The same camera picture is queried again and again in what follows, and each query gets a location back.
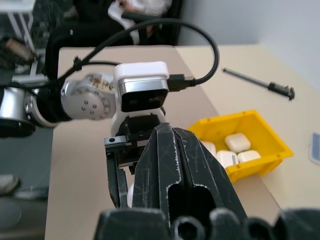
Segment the white wall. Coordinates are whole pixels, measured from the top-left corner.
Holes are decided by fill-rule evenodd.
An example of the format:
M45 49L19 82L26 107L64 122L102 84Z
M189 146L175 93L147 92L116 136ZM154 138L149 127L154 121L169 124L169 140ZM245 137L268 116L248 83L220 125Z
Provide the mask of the white wall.
M320 90L319 0L185 0L183 17L208 31L218 44L266 45ZM206 44L181 31L180 44Z

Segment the white shirt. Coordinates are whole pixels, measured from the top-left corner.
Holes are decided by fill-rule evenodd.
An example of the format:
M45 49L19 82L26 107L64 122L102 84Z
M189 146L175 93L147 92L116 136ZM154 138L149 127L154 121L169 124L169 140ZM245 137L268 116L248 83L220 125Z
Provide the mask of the white shirt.
M172 0L127 0L127 2L142 13L152 16L163 15L172 4ZM121 15L123 12L124 10L118 1L113 2L108 9L110 18L120 23L124 29L129 29L136 25L133 20L122 18ZM140 42L138 30L132 31L130 35L135 45Z

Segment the shoe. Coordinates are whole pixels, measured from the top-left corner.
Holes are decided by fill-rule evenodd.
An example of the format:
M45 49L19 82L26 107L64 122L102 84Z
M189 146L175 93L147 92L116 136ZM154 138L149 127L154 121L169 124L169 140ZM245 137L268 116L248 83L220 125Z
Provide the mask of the shoe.
M18 183L19 178L15 175L0 175L0 196L10 194Z
M66 11L63 14L63 18L65 20L73 20L77 19L79 17L79 14L77 12L76 6L72 6L68 11Z

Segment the yellow plastic bin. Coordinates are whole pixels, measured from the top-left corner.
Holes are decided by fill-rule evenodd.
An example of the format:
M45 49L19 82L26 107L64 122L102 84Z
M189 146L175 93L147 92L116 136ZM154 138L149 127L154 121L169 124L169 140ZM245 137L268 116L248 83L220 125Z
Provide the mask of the yellow plastic bin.
M201 119L188 130L201 141L214 143L217 151L229 150L225 144L228 135L242 133L249 139L250 150L258 151L261 158L227 167L225 171L232 183L253 174L263 176L275 169L284 158L294 155L255 110Z

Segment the beige table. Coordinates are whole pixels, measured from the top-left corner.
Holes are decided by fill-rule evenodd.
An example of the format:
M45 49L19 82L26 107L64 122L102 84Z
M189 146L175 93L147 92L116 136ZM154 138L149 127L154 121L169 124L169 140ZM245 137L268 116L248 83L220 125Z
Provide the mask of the beige table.
M173 50L148 49L148 53L139 50L137 55L132 48L125 51L107 49L96 59L136 62L137 58L143 56L151 61L159 60L155 56L170 52L173 56L168 58L170 72L178 73L175 71L183 69L188 74ZM60 72L64 72L72 63L73 56L83 57L88 51L63 50L60 54ZM196 77L201 77L211 67L213 59L208 47L179 47L178 52ZM320 167L307 159L309 136L313 131L319 131L316 125L319 114L311 108L312 103L319 102L318 94L263 46L221 46L220 55L221 68L228 67L266 82L288 84L296 89L296 99L288 102L282 96L221 72L202 86L220 115L257 109L295 152L295 157L287 159L262 179L252 176L234 185L245 211L249 216L272 222L279 211L277 202L281 207L319 207L320 195L306 187L316 186L320 174ZM111 69L106 66L87 67L73 77L80 78L94 71L110 73ZM175 127L186 128L198 118L214 116L214 108L208 104L204 92L192 88L184 93L172 93L166 108L174 106L175 100L178 101L182 95L184 99L187 95L191 100L187 98L187 108L171 112L168 120ZM198 99L204 104L202 108L210 109L205 114L201 112L199 115L199 107L194 104ZM112 207L102 141L109 136L108 126L109 120L72 121L61 124L54 131L47 240L92 239L99 213Z

